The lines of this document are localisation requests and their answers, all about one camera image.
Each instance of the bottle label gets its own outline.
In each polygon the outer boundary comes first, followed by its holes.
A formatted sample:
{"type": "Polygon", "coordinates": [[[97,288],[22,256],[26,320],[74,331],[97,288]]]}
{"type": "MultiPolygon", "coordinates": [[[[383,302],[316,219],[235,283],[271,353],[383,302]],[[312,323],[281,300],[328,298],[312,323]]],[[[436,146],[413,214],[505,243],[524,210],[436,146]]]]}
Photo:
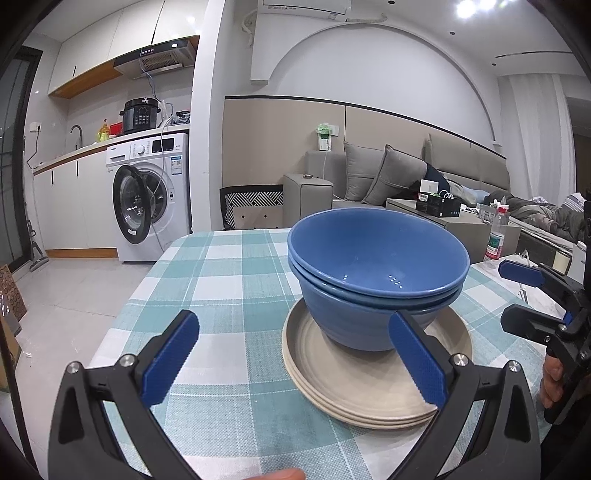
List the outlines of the bottle label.
{"type": "Polygon", "coordinates": [[[501,249],[503,248],[504,236],[495,235],[491,233],[488,245],[486,247],[486,256],[497,260],[501,257],[501,249]]]}

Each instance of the kitchen cabinet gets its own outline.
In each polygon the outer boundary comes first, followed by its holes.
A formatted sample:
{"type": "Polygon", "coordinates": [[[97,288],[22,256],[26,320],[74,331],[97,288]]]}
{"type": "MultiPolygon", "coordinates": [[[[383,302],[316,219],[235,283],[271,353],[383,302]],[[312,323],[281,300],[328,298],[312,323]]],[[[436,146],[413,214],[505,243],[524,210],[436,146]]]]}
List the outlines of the kitchen cabinet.
{"type": "Polygon", "coordinates": [[[61,44],[51,75],[49,93],[109,59],[109,50],[121,14],[121,10],[110,14],[61,44]]]}
{"type": "Polygon", "coordinates": [[[153,44],[200,35],[207,0],[164,0],[153,44]]]}
{"type": "Polygon", "coordinates": [[[119,24],[109,49],[109,60],[152,44],[163,3],[164,0],[143,0],[121,11],[119,24]]]}
{"type": "Polygon", "coordinates": [[[104,152],[36,175],[34,189],[45,249],[115,246],[113,193],[104,152]]]}

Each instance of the doorway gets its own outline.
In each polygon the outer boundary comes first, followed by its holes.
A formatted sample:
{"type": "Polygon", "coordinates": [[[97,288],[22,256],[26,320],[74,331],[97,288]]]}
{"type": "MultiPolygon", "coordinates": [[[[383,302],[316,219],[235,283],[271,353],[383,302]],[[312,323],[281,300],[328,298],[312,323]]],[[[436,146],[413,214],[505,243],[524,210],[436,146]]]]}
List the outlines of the doorway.
{"type": "Polygon", "coordinates": [[[25,116],[41,51],[21,47],[0,77],[0,265],[31,255],[22,182],[25,116]]]}

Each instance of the human hand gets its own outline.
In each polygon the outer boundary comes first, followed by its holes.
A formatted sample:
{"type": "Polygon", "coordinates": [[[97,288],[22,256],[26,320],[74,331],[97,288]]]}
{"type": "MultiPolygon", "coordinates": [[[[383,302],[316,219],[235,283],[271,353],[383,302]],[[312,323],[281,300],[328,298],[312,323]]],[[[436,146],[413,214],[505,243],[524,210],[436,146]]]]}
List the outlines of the human hand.
{"type": "Polygon", "coordinates": [[[555,402],[561,399],[562,376],[564,368],[560,360],[553,356],[546,355],[543,366],[543,377],[540,382],[540,400],[544,408],[550,408],[555,402]]]}
{"type": "Polygon", "coordinates": [[[306,480],[306,474],[298,468],[279,470],[278,472],[256,476],[248,480],[306,480]]]}

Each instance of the teal and white tablecloth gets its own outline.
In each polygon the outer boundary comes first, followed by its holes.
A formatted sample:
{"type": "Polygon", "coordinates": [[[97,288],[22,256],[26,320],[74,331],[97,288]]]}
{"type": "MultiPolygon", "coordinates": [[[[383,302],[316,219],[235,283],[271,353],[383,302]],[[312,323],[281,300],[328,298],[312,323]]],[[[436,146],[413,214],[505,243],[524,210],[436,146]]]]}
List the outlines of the teal and white tablecloth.
{"type": "MultiPolygon", "coordinates": [[[[166,250],[105,336],[90,366],[137,353],[180,309],[194,311],[200,337],[164,402],[152,408],[172,443],[204,480],[299,467],[311,480],[383,480],[424,427],[372,432],[316,409],[281,357],[281,329],[301,296],[287,264],[288,230],[197,233],[166,250]]],[[[537,392],[544,349],[502,331],[504,308],[521,303],[474,267],[452,308],[465,320],[476,364],[519,360],[537,392]]],[[[450,464],[469,441],[476,411],[450,464]]],[[[131,465],[144,468],[116,408],[108,407],[131,465]]],[[[542,434],[548,426],[540,421],[542,434]]]]}

